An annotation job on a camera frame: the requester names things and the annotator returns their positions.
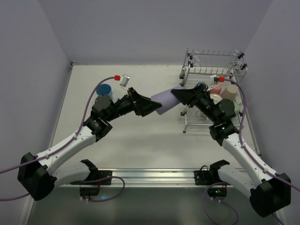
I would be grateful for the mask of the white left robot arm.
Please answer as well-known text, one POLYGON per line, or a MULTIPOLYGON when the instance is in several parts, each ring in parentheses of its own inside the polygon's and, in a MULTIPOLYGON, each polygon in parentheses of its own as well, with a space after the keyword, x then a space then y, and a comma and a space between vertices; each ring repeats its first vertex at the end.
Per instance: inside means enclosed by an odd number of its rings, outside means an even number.
POLYGON ((113 102, 108 95, 98 96, 91 108, 90 116, 68 138, 37 155, 25 154, 17 179, 30 196, 39 201, 47 197, 56 187, 72 182, 96 183, 99 179, 97 167, 89 160, 81 160, 69 170, 61 166, 72 156, 104 138, 112 129, 110 121, 127 113, 147 116, 162 107, 162 104, 142 96, 134 88, 113 102))

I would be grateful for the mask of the light blue plastic cup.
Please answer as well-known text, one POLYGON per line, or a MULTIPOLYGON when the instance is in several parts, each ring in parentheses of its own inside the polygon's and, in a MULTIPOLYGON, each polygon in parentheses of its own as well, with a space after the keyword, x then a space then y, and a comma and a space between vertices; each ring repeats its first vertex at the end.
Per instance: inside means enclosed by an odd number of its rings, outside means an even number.
POLYGON ((113 100, 113 90, 112 87, 109 84, 101 84, 97 87, 96 93, 101 96, 101 95, 108 95, 111 100, 113 100))

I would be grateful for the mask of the beige plastic cup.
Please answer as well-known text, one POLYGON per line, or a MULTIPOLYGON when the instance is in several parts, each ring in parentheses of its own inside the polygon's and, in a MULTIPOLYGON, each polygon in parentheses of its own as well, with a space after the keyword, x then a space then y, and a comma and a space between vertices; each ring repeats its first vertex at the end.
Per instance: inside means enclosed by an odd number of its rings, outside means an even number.
POLYGON ((236 86, 234 84, 229 84, 224 89, 224 91, 221 93, 220 96, 222 99, 229 99, 231 101, 235 101, 238 91, 239 91, 238 86, 236 86))

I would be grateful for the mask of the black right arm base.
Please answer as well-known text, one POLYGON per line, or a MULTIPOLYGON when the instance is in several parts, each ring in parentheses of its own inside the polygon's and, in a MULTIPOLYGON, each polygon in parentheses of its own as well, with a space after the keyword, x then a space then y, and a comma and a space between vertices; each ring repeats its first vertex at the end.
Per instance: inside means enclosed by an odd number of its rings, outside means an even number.
POLYGON ((218 171, 221 167, 230 165, 226 160, 220 160, 209 167, 203 165, 199 170, 194 171, 194 181, 197 186, 200 185, 212 185, 214 183, 222 182, 218 175, 218 171))

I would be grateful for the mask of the clear glass tumbler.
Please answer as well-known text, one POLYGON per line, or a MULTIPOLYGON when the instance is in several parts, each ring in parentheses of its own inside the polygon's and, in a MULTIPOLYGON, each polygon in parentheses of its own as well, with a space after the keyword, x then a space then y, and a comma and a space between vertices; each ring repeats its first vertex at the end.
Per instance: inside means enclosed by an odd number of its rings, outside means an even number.
POLYGON ((204 113, 202 113, 199 109, 197 108, 191 108, 189 109, 189 113, 191 114, 191 116, 193 117, 197 117, 197 118, 203 118, 206 119, 206 115, 204 113))

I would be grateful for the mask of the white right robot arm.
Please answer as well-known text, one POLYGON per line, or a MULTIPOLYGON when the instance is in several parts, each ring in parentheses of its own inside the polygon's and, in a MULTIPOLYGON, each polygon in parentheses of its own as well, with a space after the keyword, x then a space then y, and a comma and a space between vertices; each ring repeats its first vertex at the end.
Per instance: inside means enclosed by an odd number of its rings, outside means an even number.
POLYGON ((203 87, 172 89, 171 93, 188 107, 197 107, 212 121, 210 135, 227 150, 247 173, 233 175, 230 165, 216 168, 219 179, 234 186, 249 198, 254 211, 265 218, 291 203, 291 179, 286 173, 279 174, 267 165, 244 141, 240 129, 232 122, 235 116, 234 102, 222 99, 217 104, 203 87))

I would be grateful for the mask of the light green plastic cup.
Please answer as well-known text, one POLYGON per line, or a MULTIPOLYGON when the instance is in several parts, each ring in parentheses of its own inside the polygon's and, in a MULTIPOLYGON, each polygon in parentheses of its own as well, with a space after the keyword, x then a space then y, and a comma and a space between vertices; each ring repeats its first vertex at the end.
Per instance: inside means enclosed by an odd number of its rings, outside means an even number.
POLYGON ((235 116, 238 116, 240 113, 240 104, 237 102, 234 102, 234 113, 235 113, 235 116))

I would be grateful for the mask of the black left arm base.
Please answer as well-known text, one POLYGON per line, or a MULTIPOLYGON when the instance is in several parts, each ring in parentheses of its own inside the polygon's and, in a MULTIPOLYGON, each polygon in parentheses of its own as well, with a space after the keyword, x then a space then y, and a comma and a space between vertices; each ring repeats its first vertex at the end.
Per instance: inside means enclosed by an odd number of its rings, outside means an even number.
POLYGON ((98 170, 98 168, 88 159, 81 160, 82 164, 85 164, 86 167, 89 169, 89 174, 86 179, 83 181, 77 180, 71 182, 72 185, 111 185, 112 179, 106 179, 104 181, 97 181, 93 183, 85 183, 85 181, 93 181, 93 180, 99 180, 106 177, 111 177, 113 175, 113 172, 111 170, 98 170))

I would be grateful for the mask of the lavender plastic cup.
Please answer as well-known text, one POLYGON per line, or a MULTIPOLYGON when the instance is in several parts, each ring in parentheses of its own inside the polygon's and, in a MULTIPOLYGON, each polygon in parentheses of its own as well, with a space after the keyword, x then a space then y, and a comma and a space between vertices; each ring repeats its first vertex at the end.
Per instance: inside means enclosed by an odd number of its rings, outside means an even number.
POLYGON ((178 104, 180 101, 171 93, 171 90, 182 90, 182 86, 177 86, 163 92, 160 92, 156 95, 151 96, 151 100, 157 103, 160 103, 162 106, 156 110, 158 115, 162 115, 167 111, 171 110, 178 104))

